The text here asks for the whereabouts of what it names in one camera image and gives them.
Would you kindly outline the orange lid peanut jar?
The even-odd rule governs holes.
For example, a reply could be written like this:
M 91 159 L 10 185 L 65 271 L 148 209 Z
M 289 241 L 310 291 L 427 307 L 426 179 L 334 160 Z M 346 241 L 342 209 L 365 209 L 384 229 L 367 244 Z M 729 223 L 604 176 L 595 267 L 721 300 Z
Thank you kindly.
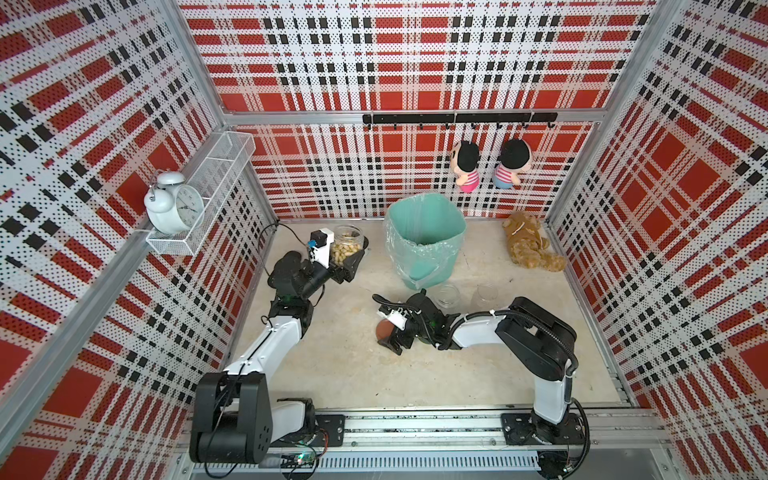
M 351 255 L 361 251 L 364 245 L 362 231 L 353 225 L 339 225 L 332 229 L 334 240 L 331 244 L 330 258 L 334 265 L 341 266 Z

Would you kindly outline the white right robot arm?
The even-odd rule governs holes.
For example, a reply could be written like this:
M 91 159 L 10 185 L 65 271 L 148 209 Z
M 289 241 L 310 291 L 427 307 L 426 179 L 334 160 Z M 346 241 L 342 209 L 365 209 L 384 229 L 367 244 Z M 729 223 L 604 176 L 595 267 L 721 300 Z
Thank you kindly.
M 382 321 L 377 343 L 396 355 L 418 339 L 439 351 L 477 345 L 503 345 L 534 378 L 529 415 L 517 415 L 508 427 L 511 445 L 574 445 L 586 425 L 569 411 L 573 377 L 579 367 L 575 330 L 535 302 L 517 297 L 501 310 L 447 314 L 422 290 L 404 302 L 374 294 Z

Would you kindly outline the green lid peanut jar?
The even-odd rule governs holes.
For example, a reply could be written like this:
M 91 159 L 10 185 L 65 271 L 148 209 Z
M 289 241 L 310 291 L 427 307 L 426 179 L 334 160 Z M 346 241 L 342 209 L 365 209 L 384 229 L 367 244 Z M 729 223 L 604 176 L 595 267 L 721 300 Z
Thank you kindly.
M 434 298 L 440 308 L 451 310 L 459 306 L 461 294 L 453 284 L 443 283 L 436 287 Z

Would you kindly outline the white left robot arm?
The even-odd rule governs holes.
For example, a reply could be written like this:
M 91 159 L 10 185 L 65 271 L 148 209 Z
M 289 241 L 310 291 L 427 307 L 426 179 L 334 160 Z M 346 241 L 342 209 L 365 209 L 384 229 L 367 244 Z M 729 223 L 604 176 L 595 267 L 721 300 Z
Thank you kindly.
M 274 291 L 266 327 L 251 346 L 221 372 L 206 373 L 196 391 L 189 455 L 198 464 L 258 464 L 274 443 L 311 439 L 317 431 L 309 399 L 270 399 L 268 383 L 306 335 L 314 312 L 312 295 L 332 280 L 354 279 L 364 250 L 336 262 L 329 229 L 312 232 L 306 253 L 289 251 L 267 278 Z

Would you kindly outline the clear peanut jar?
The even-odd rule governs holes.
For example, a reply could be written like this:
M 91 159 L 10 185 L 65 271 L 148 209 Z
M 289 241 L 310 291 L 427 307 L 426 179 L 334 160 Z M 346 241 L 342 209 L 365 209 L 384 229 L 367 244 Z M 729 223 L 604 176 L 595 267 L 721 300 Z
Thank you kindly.
M 478 310 L 496 309 L 499 300 L 498 289 L 492 285 L 478 285 L 472 298 L 472 304 Z

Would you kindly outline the orange brown jar lid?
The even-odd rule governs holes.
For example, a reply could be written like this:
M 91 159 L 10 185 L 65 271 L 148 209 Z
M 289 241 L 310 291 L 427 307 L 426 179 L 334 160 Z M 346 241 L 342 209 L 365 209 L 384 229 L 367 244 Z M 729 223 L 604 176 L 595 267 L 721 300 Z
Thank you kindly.
M 395 325 L 392 324 L 390 321 L 381 320 L 375 328 L 377 341 L 388 342 L 395 329 L 396 329 Z

